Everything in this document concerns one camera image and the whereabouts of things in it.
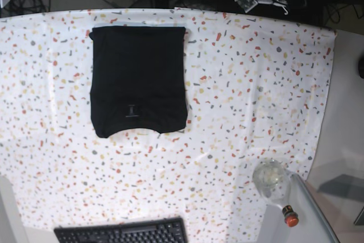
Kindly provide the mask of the black keyboard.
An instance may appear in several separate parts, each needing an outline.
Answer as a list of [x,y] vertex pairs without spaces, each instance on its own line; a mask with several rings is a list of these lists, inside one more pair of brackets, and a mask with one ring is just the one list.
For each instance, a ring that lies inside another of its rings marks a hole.
[[180,217],[128,224],[55,228],[58,242],[188,242]]

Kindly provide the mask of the clear glass bottle red cap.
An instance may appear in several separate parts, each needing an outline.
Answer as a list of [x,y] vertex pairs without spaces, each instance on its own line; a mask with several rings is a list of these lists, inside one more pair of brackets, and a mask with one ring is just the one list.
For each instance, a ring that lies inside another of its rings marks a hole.
[[288,227],[295,227],[299,223],[298,214],[289,202],[291,178],[281,163],[273,159],[260,161],[253,172],[253,183],[268,205],[280,209]]

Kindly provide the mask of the black t-shirt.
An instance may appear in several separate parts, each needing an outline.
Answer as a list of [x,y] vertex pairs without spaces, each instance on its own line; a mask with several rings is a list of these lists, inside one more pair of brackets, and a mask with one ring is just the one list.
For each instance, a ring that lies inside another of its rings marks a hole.
[[92,29],[91,121],[100,138],[129,129],[186,127],[185,27]]

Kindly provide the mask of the terrazzo pattern table cloth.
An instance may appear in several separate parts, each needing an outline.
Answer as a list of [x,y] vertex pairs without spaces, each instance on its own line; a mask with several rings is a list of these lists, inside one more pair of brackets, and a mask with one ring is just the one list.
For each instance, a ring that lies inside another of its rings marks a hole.
[[[92,29],[185,27],[183,130],[100,138],[91,121]],[[117,224],[180,216],[190,242],[253,242],[266,204],[255,166],[303,178],[315,157],[336,35],[188,9],[81,10],[1,20],[1,177],[20,223]]]

